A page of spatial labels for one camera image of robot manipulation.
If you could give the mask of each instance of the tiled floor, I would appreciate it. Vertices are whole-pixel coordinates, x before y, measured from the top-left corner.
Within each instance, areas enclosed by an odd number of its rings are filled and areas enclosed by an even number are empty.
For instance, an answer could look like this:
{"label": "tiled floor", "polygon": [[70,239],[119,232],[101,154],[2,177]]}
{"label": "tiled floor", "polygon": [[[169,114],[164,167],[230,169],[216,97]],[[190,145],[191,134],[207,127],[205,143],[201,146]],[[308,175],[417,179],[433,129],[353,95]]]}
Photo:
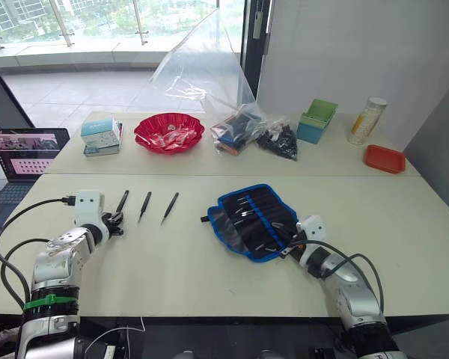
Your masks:
{"label": "tiled floor", "polygon": [[93,71],[3,76],[37,127],[66,127],[72,135],[92,111],[196,111],[150,85],[152,71]]}

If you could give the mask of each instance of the white wire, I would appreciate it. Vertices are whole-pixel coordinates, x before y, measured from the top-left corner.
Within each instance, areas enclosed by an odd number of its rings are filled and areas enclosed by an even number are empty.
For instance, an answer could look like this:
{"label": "white wire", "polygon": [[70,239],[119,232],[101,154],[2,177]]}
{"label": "white wire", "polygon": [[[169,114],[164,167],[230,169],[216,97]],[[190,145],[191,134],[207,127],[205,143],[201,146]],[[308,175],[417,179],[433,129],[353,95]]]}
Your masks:
{"label": "white wire", "polygon": [[129,330],[128,330],[128,325],[126,326],[126,342],[128,343],[128,359],[130,359],[132,357],[132,349],[129,346]]}
{"label": "white wire", "polygon": [[106,334],[111,333],[112,331],[140,331],[140,332],[144,332],[143,329],[138,329],[138,328],[113,328],[110,329],[109,331],[106,331],[105,333],[99,335],[93,342],[90,343],[90,345],[85,349],[85,354],[86,352],[88,352],[88,349],[91,348],[91,346],[97,342],[97,340],[101,337],[104,337]]}

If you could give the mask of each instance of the table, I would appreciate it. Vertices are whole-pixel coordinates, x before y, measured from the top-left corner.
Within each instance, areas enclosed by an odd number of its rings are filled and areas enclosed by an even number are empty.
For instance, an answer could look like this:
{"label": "table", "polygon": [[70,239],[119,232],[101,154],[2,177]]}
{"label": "table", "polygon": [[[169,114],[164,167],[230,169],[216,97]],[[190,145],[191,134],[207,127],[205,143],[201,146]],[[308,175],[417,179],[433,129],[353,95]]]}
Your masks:
{"label": "table", "polygon": [[[449,313],[449,209],[420,177],[45,174],[17,210],[95,188],[112,211],[129,189],[125,235],[99,248],[84,268],[82,316],[335,315],[326,308],[320,282],[291,258],[252,263],[231,253],[210,224],[200,222],[218,196],[260,182],[270,184],[299,217],[321,215],[329,243],[372,259],[385,290],[386,316]],[[153,195],[137,224],[147,191]],[[176,191],[175,207],[160,226]],[[1,252],[72,226],[72,207],[39,207],[10,226]],[[41,248],[25,246],[11,259],[27,278]],[[366,265],[361,267],[374,283]],[[0,282],[0,313],[18,312]]]}
{"label": "table", "polygon": [[[338,114],[316,144],[299,143],[297,162],[265,153],[256,144],[250,144],[239,156],[219,154],[213,145],[210,127],[215,124],[205,114],[191,114],[199,118],[206,130],[201,141],[192,150],[174,156],[151,153],[135,143],[133,130],[141,120],[152,113],[114,113],[123,122],[123,143],[120,153],[113,156],[87,158],[83,156],[83,141],[77,132],[46,170],[50,174],[176,174],[220,176],[387,176],[384,171],[363,163],[367,145],[355,146],[346,140],[356,115]],[[94,112],[86,119],[98,120],[109,113]],[[376,128],[368,144],[394,148],[393,144]],[[406,171],[398,175],[419,176],[406,162]]]}

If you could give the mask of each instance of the blue tool roll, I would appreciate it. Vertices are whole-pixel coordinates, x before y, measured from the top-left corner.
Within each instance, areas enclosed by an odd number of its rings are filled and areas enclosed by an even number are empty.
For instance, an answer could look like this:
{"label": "blue tool roll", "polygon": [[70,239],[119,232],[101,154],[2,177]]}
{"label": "blue tool roll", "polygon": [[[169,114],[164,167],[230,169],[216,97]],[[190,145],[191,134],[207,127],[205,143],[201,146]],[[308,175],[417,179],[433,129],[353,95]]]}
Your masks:
{"label": "blue tool roll", "polygon": [[298,217],[269,185],[262,184],[221,196],[218,206],[208,209],[207,220],[231,251],[266,262],[286,248],[271,223],[295,227]]}

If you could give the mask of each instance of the red dish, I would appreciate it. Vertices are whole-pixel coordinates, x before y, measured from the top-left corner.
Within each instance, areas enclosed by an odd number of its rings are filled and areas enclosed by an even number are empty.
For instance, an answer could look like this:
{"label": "red dish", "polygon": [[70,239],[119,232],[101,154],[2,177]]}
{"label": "red dish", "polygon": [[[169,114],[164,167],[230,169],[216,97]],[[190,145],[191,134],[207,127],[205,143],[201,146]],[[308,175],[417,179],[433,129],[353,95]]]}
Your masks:
{"label": "red dish", "polygon": [[368,166],[392,174],[398,174],[406,169],[406,157],[403,153],[375,144],[367,146],[364,162]]}
{"label": "red dish", "polygon": [[155,153],[172,155],[195,146],[204,127],[198,118],[187,114],[156,114],[135,128],[135,142]]}

